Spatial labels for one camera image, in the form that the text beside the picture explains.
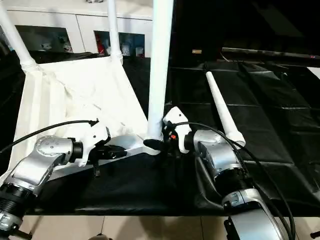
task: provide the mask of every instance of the white metal pole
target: white metal pole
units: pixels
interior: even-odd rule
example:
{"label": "white metal pole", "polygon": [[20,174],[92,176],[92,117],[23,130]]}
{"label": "white metal pole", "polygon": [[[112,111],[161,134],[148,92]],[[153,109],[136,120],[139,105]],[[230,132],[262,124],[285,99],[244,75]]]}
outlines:
{"label": "white metal pole", "polygon": [[25,71],[36,70],[37,63],[30,56],[26,45],[16,29],[16,26],[11,22],[2,0],[0,0],[0,25],[5,36],[20,59],[21,68]]}
{"label": "white metal pole", "polygon": [[153,0],[152,49],[149,88],[149,139],[162,140],[171,25],[174,0]]}
{"label": "white metal pole", "polygon": [[117,10],[115,0],[107,0],[108,6],[108,20],[110,27],[110,45],[111,45],[111,58],[119,59],[123,63],[123,56],[120,50],[118,23],[117,23]]}
{"label": "white metal pole", "polygon": [[212,73],[208,71],[206,74],[206,79],[208,80],[210,90],[213,96],[213,100],[216,106],[216,109],[218,111],[225,136],[228,139],[231,139],[232,141],[237,142],[241,146],[246,145],[246,141],[244,139],[244,136],[242,135],[241,132],[238,131],[237,126],[229,112],[229,109],[225,103],[224,98],[221,95],[221,92],[219,90],[219,87],[216,83],[216,80]]}

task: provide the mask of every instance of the glass cabinet door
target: glass cabinet door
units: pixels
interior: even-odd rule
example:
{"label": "glass cabinet door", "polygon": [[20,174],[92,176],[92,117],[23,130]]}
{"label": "glass cabinet door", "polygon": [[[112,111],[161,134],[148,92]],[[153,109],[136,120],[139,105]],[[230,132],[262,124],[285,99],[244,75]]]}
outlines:
{"label": "glass cabinet door", "polygon": [[12,50],[1,26],[0,26],[0,60]]}
{"label": "glass cabinet door", "polygon": [[73,53],[65,28],[16,25],[29,51]]}
{"label": "glass cabinet door", "polygon": [[[108,31],[94,31],[99,54],[110,55],[110,34]],[[120,50],[123,56],[145,57],[145,35],[119,32]]]}

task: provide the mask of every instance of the black cable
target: black cable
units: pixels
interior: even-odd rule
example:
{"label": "black cable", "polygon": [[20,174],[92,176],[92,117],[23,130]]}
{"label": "black cable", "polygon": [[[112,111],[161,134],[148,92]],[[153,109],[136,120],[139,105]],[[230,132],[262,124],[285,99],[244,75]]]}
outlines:
{"label": "black cable", "polygon": [[288,211],[288,217],[289,217],[290,228],[291,228],[291,236],[292,236],[293,240],[296,239],[296,225],[295,225],[294,216],[290,210],[290,207],[289,207],[287,200],[285,199],[285,196],[283,195],[283,193],[279,189],[277,183],[271,178],[271,176],[269,175],[269,173],[267,172],[265,167],[261,164],[261,162],[245,146],[241,146],[240,144],[238,144],[235,141],[232,141],[232,143],[234,145],[238,146],[239,148],[241,148],[242,150],[244,150],[252,158],[252,160],[260,167],[260,169],[263,171],[263,173],[266,175],[266,177],[272,183],[274,189],[276,190],[276,192],[280,196],[281,200],[283,201],[283,203]]}
{"label": "black cable", "polygon": [[285,207],[287,208],[287,211],[288,211],[288,215],[289,215],[289,222],[290,222],[290,229],[289,229],[289,226],[286,222],[286,220],[284,219],[283,215],[280,213],[280,211],[276,208],[276,206],[272,203],[271,200],[269,200],[269,205],[271,206],[272,210],[274,210],[276,212],[276,214],[278,214],[279,216],[279,219],[281,220],[286,232],[287,232],[287,235],[289,237],[290,240],[295,240],[296,239],[296,225],[295,225],[295,221],[294,221],[294,217],[292,215],[292,212],[290,210],[290,207],[288,205],[288,202],[286,201],[284,195],[282,194],[282,192],[280,191],[278,185],[276,184],[276,182],[271,178],[271,176],[269,175],[269,173],[266,171],[266,169],[264,168],[264,166],[260,163],[260,161],[244,146],[241,146],[239,143],[235,142],[235,141],[232,141],[230,140],[229,138],[226,137],[226,135],[217,130],[217,129],[214,129],[213,127],[211,126],[208,126],[208,125],[205,125],[203,123],[198,123],[198,122],[190,122],[190,121],[185,121],[185,122],[179,122],[179,123],[172,123],[172,127],[177,127],[177,126],[180,126],[180,125],[197,125],[197,126],[201,126],[201,127],[205,127],[207,129],[210,129],[212,130],[213,132],[219,134],[223,139],[226,140],[227,143],[229,143],[231,145],[231,147],[233,148],[233,150],[235,151],[236,155],[238,156],[239,158],[239,162],[241,163],[242,167],[246,169],[246,171],[248,172],[247,168],[246,168],[246,165],[243,161],[243,159],[241,158],[241,155],[238,151],[238,149],[236,148],[236,146],[238,146],[239,148],[243,149],[251,158],[252,160],[261,168],[261,170],[264,172],[264,174],[267,176],[267,178],[269,179],[269,181],[272,183],[273,187],[275,188],[275,190],[277,191],[278,195],[280,196],[281,200],[284,202],[284,205]]}
{"label": "black cable", "polygon": [[98,122],[97,121],[92,121],[92,120],[75,120],[75,121],[65,121],[65,122],[61,122],[61,123],[57,123],[57,124],[54,124],[54,125],[51,125],[51,126],[47,126],[45,128],[42,128],[38,131],[35,131],[35,132],[32,132],[16,141],[14,141],[13,143],[10,143],[9,145],[5,146],[3,149],[0,150],[0,154],[2,154],[4,151],[12,148],[14,145],[17,145],[18,143],[21,143],[22,141],[28,139],[28,138],[31,138],[33,137],[34,135],[37,135],[39,133],[42,133],[42,132],[45,132],[47,130],[50,130],[50,129],[54,129],[56,127],[60,127],[60,126],[63,126],[63,125],[69,125],[69,124],[83,124],[83,123],[86,123],[86,124],[90,124],[91,126],[95,125],[96,123]]}
{"label": "black cable", "polygon": [[284,216],[282,215],[282,213],[278,210],[278,208],[274,205],[274,203],[270,200],[270,198],[264,193],[264,191],[261,190],[261,188],[255,182],[254,182],[254,187],[259,191],[259,193],[261,193],[261,195],[262,194],[264,195],[263,199],[266,202],[266,204],[279,217],[282,225],[284,226],[286,234],[289,237],[289,240],[292,240],[292,239],[294,240],[294,238],[292,238],[292,233],[291,233],[290,227],[289,227],[287,221],[285,220]]}

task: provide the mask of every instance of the black tablecloth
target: black tablecloth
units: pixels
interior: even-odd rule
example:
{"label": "black tablecloth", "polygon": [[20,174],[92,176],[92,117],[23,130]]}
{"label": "black tablecloth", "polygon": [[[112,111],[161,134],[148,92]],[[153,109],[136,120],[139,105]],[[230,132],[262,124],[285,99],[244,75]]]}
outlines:
{"label": "black tablecloth", "polygon": [[[95,57],[90,54],[32,53],[38,63]],[[24,75],[14,56],[0,61],[3,92],[14,89],[11,104],[1,106],[5,133],[12,141]],[[128,58],[123,67],[148,113],[150,60]],[[8,68],[14,68],[7,77]],[[320,214],[320,80],[304,67],[221,62],[209,64],[247,148],[263,162],[287,198],[295,216]],[[205,73],[170,68],[165,112],[178,106],[190,121],[222,130]],[[270,182],[243,154],[250,174],[286,215]],[[2,172],[8,164],[3,155]],[[180,159],[140,154],[49,181],[30,214],[75,215],[223,215],[221,198],[192,154]]]}

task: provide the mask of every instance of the tiled floor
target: tiled floor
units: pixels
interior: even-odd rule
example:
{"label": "tiled floor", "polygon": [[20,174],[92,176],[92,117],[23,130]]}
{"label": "tiled floor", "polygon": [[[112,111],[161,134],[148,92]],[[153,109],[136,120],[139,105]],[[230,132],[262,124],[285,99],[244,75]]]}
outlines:
{"label": "tiled floor", "polygon": [[[88,240],[103,233],[113,240],[226,240],[225,217],[26,216],[20,230],[33,240]],[[296,217],[297,240],[311,240],[320,218]]]}

